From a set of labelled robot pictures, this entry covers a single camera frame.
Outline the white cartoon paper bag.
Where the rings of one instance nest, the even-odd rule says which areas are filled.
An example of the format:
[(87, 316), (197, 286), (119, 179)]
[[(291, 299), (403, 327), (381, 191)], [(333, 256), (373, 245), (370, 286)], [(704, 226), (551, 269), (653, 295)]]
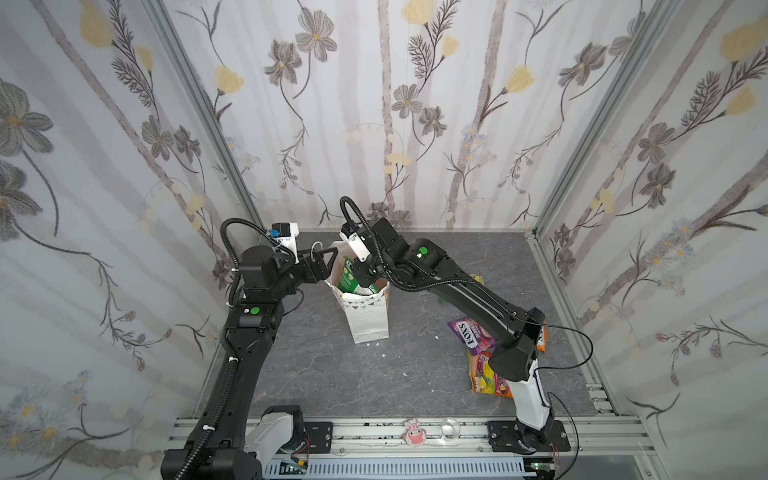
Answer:
[(360, 344), (387, 339), (389, 337), (390, 284), (385, 279), (376, 280), (373, 284), (378, 287), (379, 292), (370, 296), (342, 293), (337, 288), (337, 283), (344, 264), (344, 257), (347, 256), (352, 260), (357, 258), (352, 250), (341, 241), (332, 242), (328, 247), (337, 247), (338, 256), (334, 266), (331, 267), (331, 277), (325, 280), (325, 284), (344, 314), (354, 343)]

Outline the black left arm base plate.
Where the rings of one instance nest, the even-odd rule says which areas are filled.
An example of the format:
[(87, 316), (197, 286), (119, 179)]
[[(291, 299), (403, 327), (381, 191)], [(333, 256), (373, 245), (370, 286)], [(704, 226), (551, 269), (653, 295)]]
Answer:
[(308, 447), (312, 454), (329, 454), (332, 448), (334, 424), (329, 421), (305, 422), (304, 428)]

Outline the purple Fox's berries bag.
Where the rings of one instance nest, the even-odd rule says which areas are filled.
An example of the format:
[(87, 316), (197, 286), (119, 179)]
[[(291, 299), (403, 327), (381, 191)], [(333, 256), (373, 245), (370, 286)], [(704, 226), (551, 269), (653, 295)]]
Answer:
[(453, 333), (464, 343), (471, 355), (493, 350), (496, 341), (476, 321), (470, 318), (449, 321), (447, 323)]

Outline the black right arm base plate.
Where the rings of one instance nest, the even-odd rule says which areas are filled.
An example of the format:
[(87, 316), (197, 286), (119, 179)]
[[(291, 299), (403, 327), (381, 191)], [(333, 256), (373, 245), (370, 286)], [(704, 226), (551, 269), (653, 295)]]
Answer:
[(561, 421), (554, 420), (542, 430), (515, 421), (488, 421), (488, 442), (494, 452), (533, 455), (539, 452), (571, 452), (571, 443)]

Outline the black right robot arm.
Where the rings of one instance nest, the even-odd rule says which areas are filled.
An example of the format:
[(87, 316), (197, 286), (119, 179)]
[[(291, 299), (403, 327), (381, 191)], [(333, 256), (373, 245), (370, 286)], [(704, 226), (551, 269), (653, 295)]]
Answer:
[(532, 455), (551, 443), (555, 418), (541, 382), (538, 340), (547, 327), (537, 308), (528, 311), (494, 293), (465, 272), (442, 247), (426, 238), (407, 242), (385, 218), (370, 223), (348, 196), (340, 198), (342, 240), (352, 248), (353, 275), (365, 287), (387, 280), (397, 289), (431, 292), (477, 322), (495, 341), (488, 365), (507, 381), (515, 423), (507, 447)]

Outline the red orange Fox's candy bag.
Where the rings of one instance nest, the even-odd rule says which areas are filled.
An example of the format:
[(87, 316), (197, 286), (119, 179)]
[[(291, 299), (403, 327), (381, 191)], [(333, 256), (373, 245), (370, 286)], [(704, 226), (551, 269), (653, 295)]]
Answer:
[(548, 341), (548, 335), (547, 335), (546, 328), (542, 327), (540, 329), (540, 332), (539, 332), (539, 335), (538, 335), (538, 339), (537, 339), (537, 343), (536, 343), (536, 348), (537, 348), (537, 350), (539, 352), (542, 352), (542, 353), (546, 352), (547, 341)]

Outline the green Fox's tea packet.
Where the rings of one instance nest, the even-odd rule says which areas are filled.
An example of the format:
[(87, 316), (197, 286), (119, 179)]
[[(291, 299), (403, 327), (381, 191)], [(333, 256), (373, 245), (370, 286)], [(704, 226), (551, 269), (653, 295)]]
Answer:
[(375, 284), (364, 287), (359, 283), (352, 270), (352, 264), (353, 260), (345, 256), (339, 281), (337, 283), (337, 288), (342, 293), (349, 293), (358, 296), (370, 296), (377, 294), (379, 289)]

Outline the pink yellow Fox's candy bag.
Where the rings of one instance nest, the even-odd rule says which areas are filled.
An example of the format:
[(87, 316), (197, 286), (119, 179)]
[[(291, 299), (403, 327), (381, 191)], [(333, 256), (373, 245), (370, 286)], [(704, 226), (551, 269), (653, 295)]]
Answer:
[(507, 381), (497, 375), (490, 367), (490, 357), (491, 353), (488, 351), (477, 354), (473, 354), (471, 351), (467, 352), (471, 389), (479, 394), (512, 398), (513, 395)]

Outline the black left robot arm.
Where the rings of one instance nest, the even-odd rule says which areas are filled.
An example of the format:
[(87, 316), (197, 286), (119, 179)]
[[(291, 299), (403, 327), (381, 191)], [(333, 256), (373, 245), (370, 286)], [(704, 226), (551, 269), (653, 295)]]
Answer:
[(299, 250), (298, 228), (230, 218), (220, 235), (233, 264), (229, 312), (219, 339), (225, 357), (208, 403), (184, 444), (166, 450), (164, 479), (261, 479), (273, 457), (306, 442), (296, 405), (270, 407), (247, 428), (255, 388), (286, 313), (284, 300), (304, 284), (325, 281), (335, 247)]

